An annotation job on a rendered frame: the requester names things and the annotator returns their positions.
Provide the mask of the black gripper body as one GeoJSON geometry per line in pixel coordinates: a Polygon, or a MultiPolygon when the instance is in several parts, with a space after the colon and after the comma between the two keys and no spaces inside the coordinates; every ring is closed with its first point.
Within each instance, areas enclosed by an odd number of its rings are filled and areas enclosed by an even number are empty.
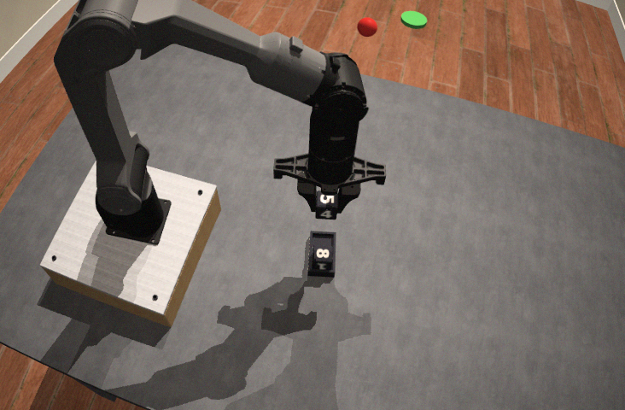
{"type": "Polygon", "coordinates": [[[384,185],[386,166],[354,156],[344,161],[330,162],[319,159],[310,150],[309,153],[288,158],[275,158],[274,178],[283,175],[316,185],[324,195],[336,195],[339,188],[376,180],[377,185],[384,185]]]}

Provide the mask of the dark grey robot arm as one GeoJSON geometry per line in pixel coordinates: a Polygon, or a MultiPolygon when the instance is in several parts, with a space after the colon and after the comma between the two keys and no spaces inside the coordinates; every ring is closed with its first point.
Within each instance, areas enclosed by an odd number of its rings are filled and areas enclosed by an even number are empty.
{"type": "Polygon", "coordinates": [[[149,149],[128,131],[109,70],[136,49],[144,60],[170,44],[243,65],[253,82],[311,106],[309,147],[319,159],[354,153],[369,108],[347,54],[279,32],[259,36],[192,0],[79,0],[54,63],[96,157],[96,210],[108,235],[161,240],[172,202],[156,194],[149,149]]]}

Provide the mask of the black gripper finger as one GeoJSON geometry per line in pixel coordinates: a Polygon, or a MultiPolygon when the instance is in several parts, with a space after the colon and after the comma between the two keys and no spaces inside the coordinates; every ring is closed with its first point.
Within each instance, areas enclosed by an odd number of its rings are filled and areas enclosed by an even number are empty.
{"type": "Polygon", "coordinates": [[[316,212],[316,200],[317,200],[316,185],[309,184],[307,182],[304,182],[298,179],[297,190],[298,190],[299,195],[303,196],[307,200],[310,206],[311,212],[316,212]]]}
{"type": "Polygon", "coordinates": [[[337,213],[341,214],[342,210],[353,199],[358,198],[360,194],[360,184],[353,184],[346,187],[339,188],[338,191],[338,209],[337,213]]]}

